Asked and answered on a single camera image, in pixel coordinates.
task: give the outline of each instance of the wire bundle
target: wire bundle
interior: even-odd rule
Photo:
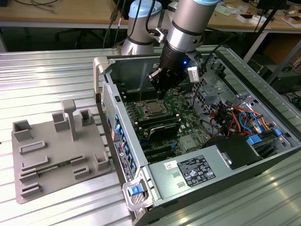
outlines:
[[[263,131],[269,131],[270,128],[268,127],[268,125],[266,124],[266,122],[264,121],[263,117],[261,118],[257,118],[258,116],[260,116],[261,114],[258,113],[258,112],[255,112],[253,111],[252,109],[244,109],[242,107],[233,107],[233,109],[237,110],[237,111],[240,111],[240,114],[239,114],[239,122],[240,124],[242,125],[243,128],[247,129],[248,131],[251,132],[251,134],[253,134],[253,132],[251,131],[251,129],[247,128],[244,124],[242,124],[242,114],[245,112],[245,113],[249,113],[251,116],[254,117],[258,127],[263,130]]]
[[[252,129],[246,125],[250,116],[253,117],[261,131],[265,132],[270,130],[260,113],[238,106],[233,106],[231,111],[227,110],[227,107],[219,107],[210,118],[215,121],[224,121],[221,125],[223,129],[220,129],[224,134],[229,136],[231,133],[236,133],[246,136],[254,134]]]
[[[301,110],[301,96],[297,95],[295,92],[292,94],[282,94],[288,98],[288,101],[291,102],[296,108]]]

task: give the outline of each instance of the blue latch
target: blue latch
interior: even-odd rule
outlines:
[[[275,129],[275,133],[277,136],[280,136],[282,134],[282,132],[279,129]]]
[[[249,138],[246,140],[250,145],[254,145],[257,144],[259,142],[261,142],[261,138],[258,135],[252,135],[249,136]]]
[[[143,192],[143,188],[141,185],[130,187],[129,189],[130,195],[134,196]]]
[[[119,132],[120,132],[120,124],[118,124],[118,125],[116,126],[115,132],[116,132],[116,133],[119,133]]]

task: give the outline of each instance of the label sticker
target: label sticker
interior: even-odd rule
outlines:
[[[189,187],[215,178],[214,172],[203,155],[179,162],[178,167]]]
[[[128,181],[133,180],[133,176],[132,176],[131,170],[130,170],[130,168],[128,166],[127,157],[123,153],[121,143],[119,141],[118,142],[114,142],[114,145],[115,145],[115,149],[116,149],[117,155],[119,157],[119,162],[121,163],[122,171],[124,173],[126,181],[128,182]]]
[[[164,163],[164,166],[167,170],[170,170],[174,167],[177,167],[177,161],[173,160],[173,161],[166,162],[166,163]]]

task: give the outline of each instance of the metal bracket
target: metal bracket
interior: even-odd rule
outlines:
[[[162,29],[162,28],[156,28],[155,30],[152,30],[150,33],[152,36],[154,36],[155,40],[159,43],[165,43],[166,37],[168,34],[168,30]]]
[[[108,58],[105,56],[95,57],[93,60],[93,85],[94,92],[96,94],[99,93],[99,70],[100,74],[104,73],[104,71],[110,66]]]
[[[137,186],[137,185],[142,185],[143,190],[147,191],[147,188],[145,186],[144,181],[140,178],[136,178],[132,181],[126,182],[122,186],[122,192],[123,192],[124,197],[126,199],[127,207],[130,211],[135,211],[135,210],[140,209],[140,208],[146,208],[146,207],[149,207],[153,204],[150,192],[148,192],[147,198],[145,200],[143,200],[142,202],[138,202],[138,203],[135,203],[135,204],[133,203],[133,201],[131,199],[131,196],[128,193],[128,190],[129,190],[129,188],[131,188],[133,186]]]

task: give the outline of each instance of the table leg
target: table leg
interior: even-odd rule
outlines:
[[[3,37],[0,33],[0,53],[4,53],[4,52],[7,52],[7,49],[6,49]]]
[[[246,63],[248,63],[248,61],[251,59],[251,57],[253,56],[253,54],[255,53],[255,51],[258,49],[258,47],[260,46],[260,44],[263,42],[263,40],[265,39],[265,37],[267,36],[267,34],[268,34],[267,31],[263,31],[259,35],[259,37],[256,39],[256,41],[254,42],[254,44],[252,45],[252,47],[249,49],[248,53],[244,57],[244,61]]]
[[[275,78],[282,72],[282,70],[288,65],[291,59],[299,52],[301,49],[301,40],[292,49],[288,56],[282,61],[282,63],[277,67],[277,69],[266,79],[268,84],[271,84]]]

